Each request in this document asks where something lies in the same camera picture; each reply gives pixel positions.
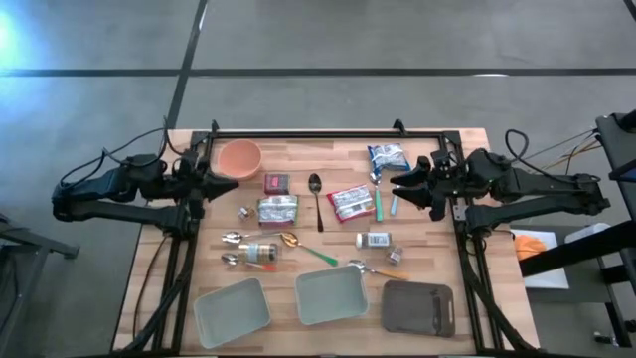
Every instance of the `concrete floor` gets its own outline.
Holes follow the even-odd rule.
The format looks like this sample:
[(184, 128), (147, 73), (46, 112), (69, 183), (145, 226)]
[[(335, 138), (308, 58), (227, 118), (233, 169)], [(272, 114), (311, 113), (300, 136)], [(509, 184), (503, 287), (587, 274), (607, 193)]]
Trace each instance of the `concrete floor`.
[[(0, 0), (0, 70), (178, 69), (197, 5)], [(620, 68), (633, 67), (635, 34), (620, 0), (216, 0), (193, 67)], [(102, 146), (160, 126), (176, 82), (0, 78), (0, 212), (81, 245), (73, 262), (48, 261), (16, 356), (107, 352), (139, 226), (58, 222), (50, 195)], [(504, 131), (518, 128), (530, 135), (532, 152), (592, 127), (599, 115), (633, 109), (635, 88), (636, 77), (190, 79), (177, 127), (205, 128), (215, 118), (225, 128), (385, 128), (401, 118), (409, 127), (485, 127), (500, 153)], [(139, 141), (129, 153), (155, 151), (158, 142)], [(572, 170), (604, 178), (609, 167), (596, 151)], [(602, 189), (613, 206), (598, 217), (532, 222), (626, 219), (616, 186)], [(622, 309), (635, 318), (624, 288), (617, 289)], [(544, 348), (629, 354), (589, 342), (590, 330), (609, 327), (603, 311), (533, 305)]]

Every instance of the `gray tray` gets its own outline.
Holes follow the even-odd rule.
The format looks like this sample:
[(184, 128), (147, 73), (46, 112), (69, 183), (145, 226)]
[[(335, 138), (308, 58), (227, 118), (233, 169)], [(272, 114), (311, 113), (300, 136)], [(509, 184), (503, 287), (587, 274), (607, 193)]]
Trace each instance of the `gray tray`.
[(199, 340), (211, 349), (235, 340), (270, 322), (260, 281), (248, 278), (203, 295), (195, 301)]
[(305, 325), (355, 317), (369, 309), (362, 274), (352, 266), (297, 277), (296, 304), (300, 321)]
[(389, 332), (452, 337), (453, 291), (444, 284), (389, 280), (382, 294), (382, 326)]

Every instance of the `small bottle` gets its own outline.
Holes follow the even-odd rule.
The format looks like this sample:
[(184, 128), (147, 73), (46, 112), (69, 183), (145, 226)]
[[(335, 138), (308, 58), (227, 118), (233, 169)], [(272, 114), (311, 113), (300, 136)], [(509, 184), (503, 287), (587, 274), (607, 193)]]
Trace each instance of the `small bottle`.
[(358, 249), (387, 249), (390, 246), (390, 233), (358, 233), (356, 235)]
[(403, 249), (396, 245), (391, 245), (387, 249), (387, 261), (389, 264), (397, 266), (399, 262), (401, 262), (401, 253), (403, 253)]
[(278, 261), (277, 244), (241, 244), (238, 260), (252, 264), (274, 264)]

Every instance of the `orange cloth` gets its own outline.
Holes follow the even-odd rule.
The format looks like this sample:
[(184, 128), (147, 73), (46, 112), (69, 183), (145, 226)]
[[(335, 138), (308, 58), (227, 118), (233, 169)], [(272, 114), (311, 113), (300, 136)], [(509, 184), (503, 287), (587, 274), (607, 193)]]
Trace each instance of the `orange cloth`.
[(547, 249), (546, 244), (537, 238), (528, 235), (517, 235), (517, 238), (515, 238), (515, 250), (519, 261), (542, 253)]

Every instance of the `light green tray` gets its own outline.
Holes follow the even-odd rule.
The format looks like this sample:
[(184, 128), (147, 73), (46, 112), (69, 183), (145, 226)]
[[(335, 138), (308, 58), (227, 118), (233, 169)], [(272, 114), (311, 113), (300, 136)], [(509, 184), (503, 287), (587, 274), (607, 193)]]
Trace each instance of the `light green tray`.
[(369, 303), (356, 267), (330, 268), (296, 278), (296, 305), (305, 325), (367, 313)]
[(269, 306), (257, 278), (217, 289), (194, 305), (199, 340), (211, 349), (269, 324)]

